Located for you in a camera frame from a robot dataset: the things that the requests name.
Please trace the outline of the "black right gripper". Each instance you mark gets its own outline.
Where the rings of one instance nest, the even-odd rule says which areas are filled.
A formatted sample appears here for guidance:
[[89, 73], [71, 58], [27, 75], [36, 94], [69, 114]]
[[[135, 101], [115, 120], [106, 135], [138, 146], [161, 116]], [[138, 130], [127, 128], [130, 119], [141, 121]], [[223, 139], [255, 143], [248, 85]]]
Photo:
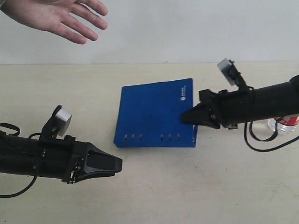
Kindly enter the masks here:
[[252, 89], [218, 93], [206, 89], [199, 91], [199, 99], [199, 104], [181, 114], [181, 122], [220, 129], [251, 121], [256, 93]]

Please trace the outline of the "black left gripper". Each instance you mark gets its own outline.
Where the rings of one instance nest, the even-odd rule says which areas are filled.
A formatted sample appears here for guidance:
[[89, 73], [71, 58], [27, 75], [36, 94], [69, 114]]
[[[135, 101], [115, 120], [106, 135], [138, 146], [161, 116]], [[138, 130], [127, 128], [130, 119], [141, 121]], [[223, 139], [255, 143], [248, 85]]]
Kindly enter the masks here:
[[78, 183], [94, 178], [112, 177], [122, 171], [123, 160], [98, 151], [90, 142], [64, 139], [38, 140], [38, 176]]

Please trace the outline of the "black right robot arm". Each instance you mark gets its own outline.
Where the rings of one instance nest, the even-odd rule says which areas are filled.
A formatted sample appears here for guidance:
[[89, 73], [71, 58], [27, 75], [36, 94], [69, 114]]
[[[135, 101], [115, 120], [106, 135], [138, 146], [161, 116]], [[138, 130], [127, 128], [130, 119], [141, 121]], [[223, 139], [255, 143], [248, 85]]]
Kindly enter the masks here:
[[288, 82], [250, 90], [218, 93], [199, 91], [200, 103], [181, 114], [184, 124], [214, 129], [245, 122], [285, 117], [299, 113], [299, 77]]

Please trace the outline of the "person's open hand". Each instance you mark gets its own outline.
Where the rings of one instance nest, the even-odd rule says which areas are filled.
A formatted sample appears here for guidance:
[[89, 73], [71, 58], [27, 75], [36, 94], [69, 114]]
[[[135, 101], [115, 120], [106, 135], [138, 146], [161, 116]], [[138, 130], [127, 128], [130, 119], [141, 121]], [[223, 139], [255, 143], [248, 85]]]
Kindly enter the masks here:
[[58, 35], [76, 44], [96, 41], [98, 35], [74, 16], [105, 30], [107, 7], [99, 0], [3, 0], [0, 10], [24, 26]]

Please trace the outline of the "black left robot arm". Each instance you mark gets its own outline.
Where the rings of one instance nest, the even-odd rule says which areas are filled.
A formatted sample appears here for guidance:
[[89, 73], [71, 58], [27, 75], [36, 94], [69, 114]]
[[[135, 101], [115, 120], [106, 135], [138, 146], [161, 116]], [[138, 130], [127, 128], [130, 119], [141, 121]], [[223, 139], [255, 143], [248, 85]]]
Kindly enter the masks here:
[[38, 175], [77, 183], [111, 177], [122, 170], [122, 159], [90, 142], [64, 139], [29, 139], [12, 135], [0, 138], [0, 171], [17, 175]]

